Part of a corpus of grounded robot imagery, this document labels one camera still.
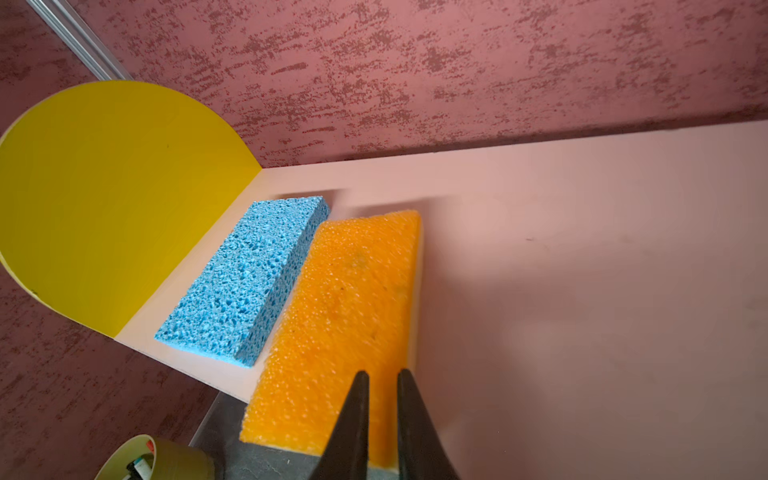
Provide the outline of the tan sponge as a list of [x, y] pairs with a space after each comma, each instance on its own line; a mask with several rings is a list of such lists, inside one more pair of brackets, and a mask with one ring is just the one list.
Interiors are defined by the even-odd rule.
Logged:
[[326, 221], [314, 235], [239, 438], [318, 456], [354, 376], [370, 378], [369, 464], [394, 470], [396, 378], [413, 364], [422, 221]]

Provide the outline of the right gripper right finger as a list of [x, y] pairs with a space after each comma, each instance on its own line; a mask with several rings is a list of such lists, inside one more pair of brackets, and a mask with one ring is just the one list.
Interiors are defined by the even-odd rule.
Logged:
[[397, 377], [397, 440], [400, 479], [458, 479], [410, 370]]

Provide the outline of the blue sponge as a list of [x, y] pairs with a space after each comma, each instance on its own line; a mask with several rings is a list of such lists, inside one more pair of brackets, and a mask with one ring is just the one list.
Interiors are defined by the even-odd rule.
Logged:
[[328, 215], [321, 196], [253, 203], [154, 339], [184, 352], [254, 366]]

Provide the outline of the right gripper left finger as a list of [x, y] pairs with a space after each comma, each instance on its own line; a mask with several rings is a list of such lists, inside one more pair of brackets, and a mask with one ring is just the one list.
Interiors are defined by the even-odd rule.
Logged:
[[367, 478], [369, 394], [369, 375], [358, 371], [311, 480]]

